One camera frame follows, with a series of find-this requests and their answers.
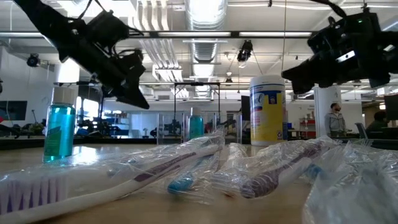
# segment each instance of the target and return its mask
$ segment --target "blue liquid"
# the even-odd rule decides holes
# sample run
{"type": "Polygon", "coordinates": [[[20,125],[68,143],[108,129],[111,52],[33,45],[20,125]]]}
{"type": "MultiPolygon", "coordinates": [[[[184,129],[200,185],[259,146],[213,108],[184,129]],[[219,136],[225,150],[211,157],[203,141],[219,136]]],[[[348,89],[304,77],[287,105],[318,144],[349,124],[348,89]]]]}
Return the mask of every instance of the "blue liquid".
{"type": "Polygon", "coordinates": [[[51,162],[72,155],[75,120],[76,110],[72,105],[49,106],[43,162],[51,162]]]}
{"type": "Polygon", "coordinates": [[[189,139],[194,139],[203,136],[205,127],[203,125],[203,118],[201,116],[191,116],[189,118],[189,139]]]}

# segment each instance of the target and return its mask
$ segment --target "bottle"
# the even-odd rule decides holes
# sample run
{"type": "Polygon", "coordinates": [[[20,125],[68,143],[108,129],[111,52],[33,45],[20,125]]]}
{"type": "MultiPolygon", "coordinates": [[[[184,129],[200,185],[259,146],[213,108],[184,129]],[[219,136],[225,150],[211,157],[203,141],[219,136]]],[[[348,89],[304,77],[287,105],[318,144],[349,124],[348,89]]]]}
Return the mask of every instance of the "bottle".
{"type": "Polygon", "coordinates": [[[191,108],[189,117],[189,139],[200,137],[204,134],[203,118],[200,116],[200,108],[191,108]]]}
{"type": "Polygon", "coordinates": [[[72,155],[76,110],[75,90],[54,87],[52,104],[47,113],[43,162],[51,162],[72,155]]]}

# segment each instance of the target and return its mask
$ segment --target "table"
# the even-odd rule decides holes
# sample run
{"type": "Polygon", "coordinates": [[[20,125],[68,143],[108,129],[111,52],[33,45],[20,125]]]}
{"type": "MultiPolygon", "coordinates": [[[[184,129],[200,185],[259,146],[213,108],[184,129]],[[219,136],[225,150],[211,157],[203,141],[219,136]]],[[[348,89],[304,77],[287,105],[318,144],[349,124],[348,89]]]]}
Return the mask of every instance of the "table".
{"type": "MultiPolygon", "coordinates": [[[[74,153],[90,155],[96,152],[118,152],[134,148],[143,150],[153,145],[97,145],[75,146],[74,153]]],[[[260,148],[250,147],[255,154],[260,148]]],[[[43,149],[0,151],[0,171],[21,169],[41,163],[43,149]]],[[[310,186],[299,180],[268,197],[246,200],[215,194],[213,205],[203,205],[156,194],[151,185],[120,200],[62,215],[43,223],[162,223],[162,224],[257,224],[301,223],[303,204],[310,186]]]]}

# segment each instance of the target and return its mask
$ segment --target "ceiling duct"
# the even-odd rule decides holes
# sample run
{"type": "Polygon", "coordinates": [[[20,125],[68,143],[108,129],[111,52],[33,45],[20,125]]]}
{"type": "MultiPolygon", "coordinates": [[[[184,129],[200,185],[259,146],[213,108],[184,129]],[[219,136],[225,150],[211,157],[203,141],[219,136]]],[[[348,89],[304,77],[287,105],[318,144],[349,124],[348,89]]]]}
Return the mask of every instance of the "ceiling duct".
{"type": "MultiPolygon", "coordinates": [[[[185,0],[185,13],[187,18],[187,27],[189,30],[222,30],[224,26],[226,9],[228,0],[185,0]]],[[[200,41],[191,44],[191,53],[193,62],[193,72],[197,76],[210,77],[214,72],[214,65],[210,64],[214,61],[217,53],[218,44],[216,43],[201,43],[200,41]]],[[[210,94],[197,91],[200,96],[210,94]]]]}

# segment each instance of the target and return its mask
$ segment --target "man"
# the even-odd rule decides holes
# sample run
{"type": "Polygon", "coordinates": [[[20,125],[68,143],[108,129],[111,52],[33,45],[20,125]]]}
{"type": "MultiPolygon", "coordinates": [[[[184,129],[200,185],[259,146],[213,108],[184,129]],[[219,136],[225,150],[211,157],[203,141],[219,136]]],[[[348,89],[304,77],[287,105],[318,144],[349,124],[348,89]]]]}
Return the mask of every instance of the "man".
{"type": "Polygon", "coordinates": [[[346,121],[340,113],[341,107],[338,103],[330,105],[331,112],[325,115],[325,128],[329,137],[343,137],[346,131],[346,121]]]}
{"type": "Polygon", "coordinates": [[[387,113],[379,111],[374,114],[374,121],[366,128],[366,133],[382,131],[382,128],[388,127],[387,113]]]}

